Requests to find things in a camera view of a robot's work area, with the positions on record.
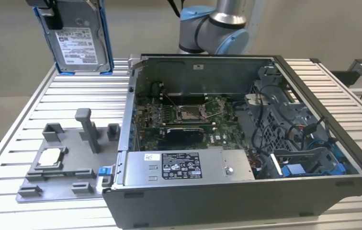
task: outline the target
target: white wall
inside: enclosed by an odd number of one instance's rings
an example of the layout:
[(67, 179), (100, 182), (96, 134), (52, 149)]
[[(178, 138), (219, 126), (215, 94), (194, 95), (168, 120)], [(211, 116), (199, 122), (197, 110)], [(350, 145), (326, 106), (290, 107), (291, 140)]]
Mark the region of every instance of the white wall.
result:
[(265, 0), (253, 53), (319, 58), (333, 70), (362, 58), (362, 0)]

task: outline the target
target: aluminum workbench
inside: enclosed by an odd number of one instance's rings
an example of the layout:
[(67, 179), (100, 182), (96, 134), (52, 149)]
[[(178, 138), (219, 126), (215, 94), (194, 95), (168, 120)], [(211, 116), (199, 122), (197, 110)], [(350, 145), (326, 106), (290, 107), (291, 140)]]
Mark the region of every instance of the aluminum workbench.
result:
[[(362, 148), (361, 100), (321, 63), (309, 59), (287, 59), (287, 62)], [(80, 107), (92, 109), (96, 126), (120, 124), (127, 81), (126, 59), (115, 60), (112, 76), (62, 76), (55, 68), (48, 72), (0, 143), (2, 229), (116, 229), (103, 199), (18, 204), (15, 195), (42, 144), (44, 125), (58, 122), (63, 127), (80, 127), (80, 123), (72, 118), (75, 109)], [(343, 199), (319, 217), (182, 226), (171, 229), (259, 228), (362, 229), (362, 196)]]

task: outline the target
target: blue cable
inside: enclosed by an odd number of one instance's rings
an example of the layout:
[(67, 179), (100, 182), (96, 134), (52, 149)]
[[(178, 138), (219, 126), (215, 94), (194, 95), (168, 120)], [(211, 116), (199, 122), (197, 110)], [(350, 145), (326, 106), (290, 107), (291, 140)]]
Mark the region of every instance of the blue cable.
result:
[(322, 139), (317, 139), (314, 140), (313, 142), (309, 143), (309, 146), (307, 146), (307, 150), (311, 148), (311, 146), (317, 143), (317, 142), (322, 142), (323, 140)]
[(341, 159), (341, 157), (342, 157), (341, 149), (334, 144), (330, 144), (330, 147), (333, 148), (335, 158)]

